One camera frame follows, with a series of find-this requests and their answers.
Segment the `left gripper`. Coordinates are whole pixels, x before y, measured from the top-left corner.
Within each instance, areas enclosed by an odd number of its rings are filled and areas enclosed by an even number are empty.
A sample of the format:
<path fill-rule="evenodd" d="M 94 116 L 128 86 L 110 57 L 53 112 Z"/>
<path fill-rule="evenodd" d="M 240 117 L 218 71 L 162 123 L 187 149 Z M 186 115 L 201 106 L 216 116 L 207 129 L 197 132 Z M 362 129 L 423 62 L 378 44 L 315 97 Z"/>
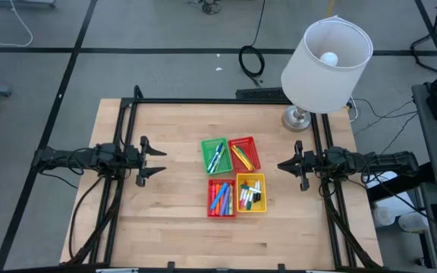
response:
<path fill-rule="evenodd" d="M 136 185 L 138 187 L 144 187 L 146 186 L 147 178 L 166 169 L 166 167 L 148 168 L 146 166 L 146 154 L 153 156 L 165 156 L 167 153 L 152 148 L 149 145 L 149 140 L 146 136 L 142 136 L 140 138 L 140 148 L 141 149 L 138 149 L 133 145 L 130 145 L 124 149 L 124 153 L 127 159 L 127 167 L 138 170 Z"/>

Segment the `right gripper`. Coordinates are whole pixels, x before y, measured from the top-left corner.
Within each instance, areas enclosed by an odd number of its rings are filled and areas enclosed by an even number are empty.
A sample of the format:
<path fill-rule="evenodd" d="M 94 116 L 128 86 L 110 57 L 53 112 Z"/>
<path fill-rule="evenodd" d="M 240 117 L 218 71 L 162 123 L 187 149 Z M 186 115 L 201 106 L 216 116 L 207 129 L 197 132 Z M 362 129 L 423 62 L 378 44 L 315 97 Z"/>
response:
<path fill-rule="evenodd" d="M 278 163 L 277 166 L 295 177 L 301 179 L 300 190 L 307 191 L 310 188 L 310 182 L 307 173 L 318 174 L 320 177 L 328 177 L 329 169 L 324 163 L 321 155 L 316 155 L 314 151 L 303 151 L 303 143 L 297 140 L 294 144 L 294 157 L 284 162 Z"/>

